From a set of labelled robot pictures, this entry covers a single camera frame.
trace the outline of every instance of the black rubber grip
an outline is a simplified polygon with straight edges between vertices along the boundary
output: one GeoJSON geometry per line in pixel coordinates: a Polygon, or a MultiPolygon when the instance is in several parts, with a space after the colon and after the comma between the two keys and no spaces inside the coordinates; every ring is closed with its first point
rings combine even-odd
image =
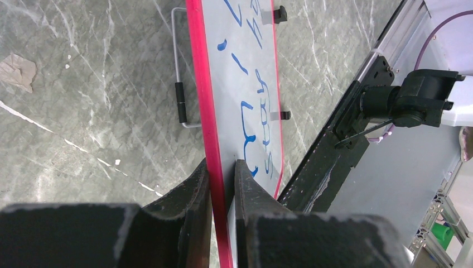
{"type": "Polygon", "coordinates": [[[174,84],[174,87],[176,88],[177,114],[179,115],[179,123],[187,123],[186,100],[184,98],[184,84],[182,82],[176,82],[174,84]]]}

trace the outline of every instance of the red whiteboard frame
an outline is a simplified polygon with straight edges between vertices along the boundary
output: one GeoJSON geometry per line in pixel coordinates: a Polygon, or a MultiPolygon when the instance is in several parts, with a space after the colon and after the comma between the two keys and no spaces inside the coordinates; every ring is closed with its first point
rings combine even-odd
{"type": "MultiPolygon", "coordinates": [[[[274,10],[274,3],[271,0],[271,7],[274,10]]],[[[215,118],[214,97],[210,77],[209,53],[207,51],[207,40],[205,35],[204,12],[202,10],[202,0],[186,0],[187,20],[189,23],[189,34],[192,48],[192,59],[194,62],[194,72],[197,85],[197,96],[199,99],[200,117],[202,123],[202,135],[204,138],[205,157],[207,169],[210,174],[210,193],[214,212],[215,232],[218,244],[220,267],[233,267],[231,255],[230,237],[227,223],[227,213],[225,207],[225,189],[222,173],[219,138],[217,133],[217,122],[215,118]]],[[[281,110],[281,100],[279,93],[278,60],[276,49],[276,26],[273,16],[274,32],[274,60],[276,62],[276,81],[278,92],[278,105],[281,110]]],[[[281,125],[281,115],[279,115],[279,125],[281,125]]],[[[284,149],[281,144],[282,161],[281,173],[273,197],[276,199],[281,179],[284,171],[284,149]]]]}

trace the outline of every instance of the white panel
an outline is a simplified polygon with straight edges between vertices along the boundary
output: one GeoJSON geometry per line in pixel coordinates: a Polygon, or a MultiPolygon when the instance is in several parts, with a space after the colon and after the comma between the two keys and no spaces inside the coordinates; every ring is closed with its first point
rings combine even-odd
{"type": "MultiPolygon", "coordinates": [[[[401,85],[433,30],[428,15],[404,47],[394,69],[401,85]]],[[[440,43],[427,48],[420,68],[446,70],[440,43]]],[[[372,143],[332,202],[330,213],[376,214],[391,221],[409,246],[443,178],[460,159],[459,128],[395,128],[380,144],[372,143]]]]}
{"type": "MultiPolygon", "coordinates": [[[[425,0],[425,2],[435,26],[457,13],[473,9],[471,0],[425,0]]],[[[450,69],[465,75],[473,75],[472,28],[473,15],[463,16],[443,26],[434,40],[443,44],[450,69]]]]}
{"type": "Polygon", "coordinates": [[[233,188],[235,159],[245,159],[273,195],[282,139],[271,1],[202,1],[202,7],[225,187],[233,188]]]}
{"type": "Polygon", "coordinates": [[[450,111],[443,111],[441,124],[448,126],[473,126],[473,76],[456,82],[448,100],[453,102],[450,111]]]}

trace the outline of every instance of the gray marble floor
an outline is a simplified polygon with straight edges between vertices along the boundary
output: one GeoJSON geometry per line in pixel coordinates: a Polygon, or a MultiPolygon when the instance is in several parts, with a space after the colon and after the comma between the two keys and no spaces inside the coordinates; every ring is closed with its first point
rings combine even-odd
{"type": "MultiPolygon", "coordinates": [[[[275,1],[283,185],[399,4],[275,1]]],[[[15,202],[150,203],[204,157],[199,129],[178,124],[171,0],[0,0],[0,60],[33,61],[28,93],[0,82],[0,208],[15,202]]],[[[185,16],[181,77],[198,121],[185,16]]],[[[216,266],[215,249],[212,266],[216,266]]]]}

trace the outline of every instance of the white vein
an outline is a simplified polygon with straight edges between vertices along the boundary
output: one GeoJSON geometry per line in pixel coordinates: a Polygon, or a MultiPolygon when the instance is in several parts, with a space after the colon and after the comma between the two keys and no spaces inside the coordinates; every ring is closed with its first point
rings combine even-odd
{"type": "MultiPolygon", "coordinates": [[[[14,109],[10,108],[10,107],[7,106],[5,103],[3,103],[3,101],[1,101],[1,100],[0,100],[0,107],[3,108],[5,111],[9,112],[10,114],[12,114],[12,115],[14,115],[14,116],[17,116],[17,117],[19,117],[19,118],[21,118],[21,119],[23,119],[23,120],[25,120],[25,121],[27,121],[27,122],[33,124],[33,125],[39,127],[39,128],[42,129],[42,130],[45,130],[45,131],[47,131],[47,132],[49,132],[49,133],[58,135],[58,134],[54,133],[52,130],[50,130],[50,129],[46,128],[45,126],[43,126],[42,124],[40,124],[40,123],[38,123],[38,122],[36,122],[36,121],[30,119],[29,117],[23,115],[22,113],[17,112],[17,111],[15,111],[14,109]]],[[[92,155],[91,153],[89,153],[87,150],[85,150],[85,149],[81,148],[80,146],[74,144],[73,142],[69,141],[68,139],[65,139],[65,138],[62,138],[62,139],[64,139],[64,141],[65,141],[68,145],[71,145],[72,147],[78,149],[79,151],[85,152],[85,153],[87,153],[87,154],[93,156],[93,155],[92,155]]],[[[105,165],[108,166],[108,167],[111,166],[111,164],[109,164],[109,163],[103,161],[103,160],[100,159],[100,158],[97,158],[97,157],[96,157],[96,159],[97,159],[99,162],[105,164],[105,165]]],[[[117,172],[122,173],[122,174],[125,175],[125,176],[128,176],[126,173],[124,173],[123,171],[117,169],[116,167],[114,168],[114,170],[116,170],[117,172]]]]}
{"type": "Polygon", "coordinates": [[[302,143],[302,146],[304,146],[304,150],[307,151],[307,147],[306,147],[306,145],[304,144],[304,139],[303,139],[303,137],[302,137],[301,130],[299,129],[299,126],[297,125],[296,121],[297,121],[297,120],[294,120],[294,125],[296,125],[297,134],[299,135],[299,139],[301,139],[301,143],[302,143]]]}
{"type": "Polygon", "coordinates": [[[150,188],[150,187],[144,185],[144,184],[141,183],[140,181],[139,181],[138,183],[139,183],[143,188],[145,188],[145,189],[147,189],[147,190],[149,190],[149,191],[154,192],[157,196],[159,196],[159,197],[162,197],[162,196],[163,196],[162,194],[158,193],[157,191],[153,190],[152,188],[150,188]]]}
{"type": "Polygon", "coordinates": [[[5,6],[8,7],[8,10],[12,11],[12,12],[16,12],[16,13],[21,13],[23,15],[26,15],[28,16],[31,20],[33,20],[33,22],[38,25],[40,19],[41,19],[41,16],[26,9],[26,8],[21,8],[21,7],[16,7],[8,2],[6,2],[5,0],[0,0],[1,3],[5,4],[5,6]]]}
{"type": "Polygon", "coordinates": [[[369,41],[368,34],[366,33],[365,25],[363,24],[363,20],[361,19],[360,11],[358,10],[358,6],[356,5],[355,0],[353,0],[353,4],[355,5],[356,13],[358,14],[358,19],[359,19],[360,22],[361,22],[361,26],[362,26],[362,28],[363,28],[363,32],[361,32],[360,26],[357,24],[358,30],[360,30],[360,33],[361,33],[361,34],[363,34],[363,33],[365,34],[366,41],[368,42],[368,46],[371,47],[371,43],[370,43],[370,41],[369,41]]]}
{"type": "Polygon", "coordinates": [[[97,160],[99,160],[99,162],[103,163],[103,164],[106,165],[106,166],[112,166],[111,164],[109,164],[109,163],[103,161],[103,160],[100,159],[100,158],[97,158],[97,160]]]}
{"type": "Polygon", "coordinates": [[[47,131],[47,132],[51,132],[51,133],[54,133],[52,130],[50,130],[49,128],[46,128],[45,126],[43,126],[42,124],[34,121],[33,119],[30,119],[29,117],[26,117],[24,116],[22,113],[19,113],[17,111],[15,111],[14,109],[10,108],[9,106],[7,106],[5,103],[3,103],[3,101],[0,100],[0,107],[3,108],[5,111],[9,112],[10,114],[14,115],[14,116],[17,116],[29,123],[32,123],[33,125],[36,125],[37,127],[47,131]]]}
{"type": "Polygon", "coordinates": [[[89,152],[87,152],[87,150],[82,149],[81,147],[75,145],[74,143],[72,143],[71,141],[69,141],[69,140],[67,140],[67,139],[64,139],[64,141],[65,141],[67,144],[72,145],[73,147],[76,147],[76,148],[79,149],[79,151],[81,151],[81,152],[86,152],[87,154],[89,153],[89,152]]]}
{"type": "Polygon", "coordinates": [[[100,168],[105,172],[105,175],[107,176],[107,178],[108,178],[109,180],[111,180],[110,175],[108,175],[107,170],[106,170],[101,164],[99,164],[99,166],[100,166],[100,168]]]}
{"type": "Polygon", "coordinates": [[[310,23],[309,19],[309,14],[308,14],[308,8],[307,8],[307,1],[304,0],[304,13],[306,14],[307,17],[307,22],[309,24],[309,28],[311,29],[311,34],[312,34],[312,54],[313,54],[313,59],[315,60],[315,64],[317,65],[317,68],[320,70],[320,65],[318,64],[317,56],[315,55],[315,35],[313,33],[313,28],[312,24],[310,23]]]}
{"type": "Polygon", "coordinates": [[[304,79],[304,81],[305,81],[307,84],[311,85],[311,86],[315,89],[315,87],[312,85],[312,83],[310,83],[309,80],[307,80],[307,78],[306,78],[303,74],[301,74],[301,72],[300,72],[299,70],[297,70],[297,68],[294,66],[294,64],[292,64],[282,53],[279,53],[279,54],[281,55],[281,57],[282,57],[283,59],[285,59],[285,60],[287,61],[287,63],[289,63],[289,65],[290,65],[291,67],[294,68],[294,70],[304,79]]]}

